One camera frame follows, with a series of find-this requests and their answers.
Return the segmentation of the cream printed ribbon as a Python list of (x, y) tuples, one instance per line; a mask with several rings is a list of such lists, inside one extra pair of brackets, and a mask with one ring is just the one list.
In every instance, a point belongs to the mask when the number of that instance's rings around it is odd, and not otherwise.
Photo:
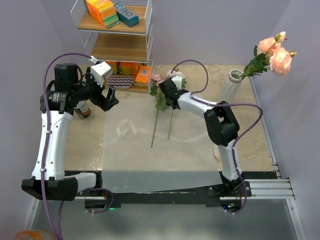
[(105, 121), (103, 159), (109, 164), (132, 160), (134, 165), (190, 164), (221, 162), (218, 147), (209, 138), (204, 119), (188, 113), (174, 114), (170, 139), (167, 140), (171, 113), (161, 113), (151, 147), (155, 116), (142, 118), (117, 116)]

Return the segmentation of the white bouquet wrapping paper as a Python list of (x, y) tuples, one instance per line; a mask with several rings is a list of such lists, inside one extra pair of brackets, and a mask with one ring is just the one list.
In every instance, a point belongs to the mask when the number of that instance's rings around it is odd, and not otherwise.
[(142, 193), (222, 182), (203, 118), (157, 110), (152, 97), (122, 99), (106, 113), (102, 186)]

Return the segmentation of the pink rose stem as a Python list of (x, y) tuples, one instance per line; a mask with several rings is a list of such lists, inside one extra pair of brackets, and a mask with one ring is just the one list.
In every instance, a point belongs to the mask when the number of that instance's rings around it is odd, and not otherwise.
[(269, 71), (277, 76), (286, 76), (291, 71), (293, 58), (297, 55), (296, 51), (288, 51), (283, 47), (283, 42), (287, 40), (285, 31), (261, 40), (254, 46), (253, 59), (238, 78), (243, 80)]
[[(181, 80), (181, 87), (184, 89), (186, 87), (186, 78), (185, 76), (180, 72), (180, 69), (178, 67), (176, 67), (174, 69), (175, 72), (179, 72), (179, 76), (182, 77), (182, 80)], [(167, 140), (170, 139), (170, 136), (171, 136), (171, 132), (172, 132), (172, 125), (173, 125), (173, 115), (174, 115), (174, 109), (172, 108), (171, 109), (171, 115), (170, 115), (170, 123), (169, 123), (169, 129), (168, 129), (168, 135), (167, 135)]]

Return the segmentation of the pink rose bunch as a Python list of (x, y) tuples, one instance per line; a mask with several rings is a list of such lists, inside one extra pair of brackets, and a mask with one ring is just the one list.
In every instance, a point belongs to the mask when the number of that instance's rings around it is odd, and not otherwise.
[(151, 147), (154, 145), (154, 139), (155, 139), (155, 133), (158, 123), (158, 117), (159, 117), (159, 111), (164, 110), (167, 108), (166, 100), (163, 92), (161, 91), (159, 84), (163, 83), (163, 77), (161, 74), (152, 74), (150, 76), (150, 95), (155, 97), (156, 104), (156, 114), (155, 114), (155, 122), (154, 122), (154, 128), (153, 128), (153, 134), (152, 134), (152, 140), (151, 140)]

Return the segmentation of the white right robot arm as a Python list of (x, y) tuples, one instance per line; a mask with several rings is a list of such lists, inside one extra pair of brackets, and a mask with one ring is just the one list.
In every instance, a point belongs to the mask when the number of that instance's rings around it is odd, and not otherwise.
[(236, 139), (240, 125), (226, 102), (212, 102), (194, 96), (185, 89), (178, 89), (171, 80), (159, 84), (165, 102), (173, 109), (185, 110), (204, 119), (210, 140), (217, 145), (222, 163), (222, 189), (230, 197), (235, 196), (245, 185), (240, 168)]

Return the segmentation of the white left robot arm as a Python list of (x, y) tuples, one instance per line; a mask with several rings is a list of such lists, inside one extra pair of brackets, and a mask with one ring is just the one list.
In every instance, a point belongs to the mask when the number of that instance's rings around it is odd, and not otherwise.
[(38, 200), (72, 201), (82, 191), (99, 196), (104, 190), (97, 171), (65, 175), (66, 140), (76, 106), (91, 101), (106, 112), (119, 103), (114, 87), (103, 95), (105, 79), (113, 73), (106, 62), (98, 61), (79, 76), (81, 72), (75, 63), (57, 64), (54, 80), (40, 97), (42, 131), (38, 157), (31, 177), (21, 184), (24, 192)]

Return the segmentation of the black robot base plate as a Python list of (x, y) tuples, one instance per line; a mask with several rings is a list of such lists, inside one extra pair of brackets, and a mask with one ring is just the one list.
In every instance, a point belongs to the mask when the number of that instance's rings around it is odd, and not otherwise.
[(153, 191), (112, 193), (106, 190), (86, 190), (77, 197), (85, 198), (86, 209), (121, 208), (125, 204), (140, 205), (204, 205), (206, 207), (221, 207), (235, 212), (243, 206), (245, 197), (252, 196), (249, 180), (254, 173), (245, 171), (240, 179), (228, 183), (226, 179), (221, 184), (194, 188)]

